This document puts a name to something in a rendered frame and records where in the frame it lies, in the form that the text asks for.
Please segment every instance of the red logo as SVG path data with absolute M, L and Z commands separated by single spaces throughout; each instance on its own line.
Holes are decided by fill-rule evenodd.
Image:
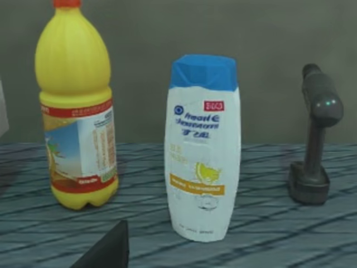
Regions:
M 222 112 L 224 111 L 224 102 L 221 101 L 208 101 L 205 100 L 204 103 L 205 112 Z

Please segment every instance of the plastic bottle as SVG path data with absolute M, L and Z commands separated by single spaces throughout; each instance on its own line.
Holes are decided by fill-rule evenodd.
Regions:
M 240 96 L 235 60 L 186 55 L 172 66 L 165 179 L 173 229 L 199 242 L 222 240 L 240 169 Z
M 51 189 L 75 210 L 103 205 L 118 188 L 109 56 L 80 6 L 54 0 L 35 56 Z

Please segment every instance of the white object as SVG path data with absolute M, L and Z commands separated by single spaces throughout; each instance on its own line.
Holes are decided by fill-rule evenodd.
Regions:
M 6 103 L 2 83 L 0 80 L 0 137 L 9 130 L 9 122 L 6 113 Z
M 189 240 L 222 240 L 240 169 L 235 61 L 186 55 L 174 62 L 166 113 L 165 180 L 172 227 Z

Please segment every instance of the bottle neck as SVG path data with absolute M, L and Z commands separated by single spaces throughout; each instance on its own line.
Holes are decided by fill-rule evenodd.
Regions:
M 81 15 L 79 7 L 58 7 L 56 8 L 55 15 Z

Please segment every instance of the red label band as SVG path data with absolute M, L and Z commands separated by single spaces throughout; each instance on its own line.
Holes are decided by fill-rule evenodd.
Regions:
M 103 188 L 113 183 L 115 179 L 117 179 L 117 175 L 111 177 L 105 183 L 102 183 L 99 176 L 91 176 L 86 178 L 78 178 L 77 181 L 55 180 L 52 181 L 52 186 L 64 193 L 84 194 L 102 190 Z
M 208 101 L 204 102 L 204 111 L 205 112 L 222 112 L 224 111 L 224 102 L 223 101 Z
M 86 117 L 93 116 L 99 113 L 103 113 L 108 110 L 113 105 L 113 100 L 110 99 L 99 105 L 85 107 L 85 108 L 72 108 L 72 109 L 61 109 L 52 108 L 45 105 L 41 105 L 41 111 L 43 114 L 58 118 L 72 118 L 72 117 Z

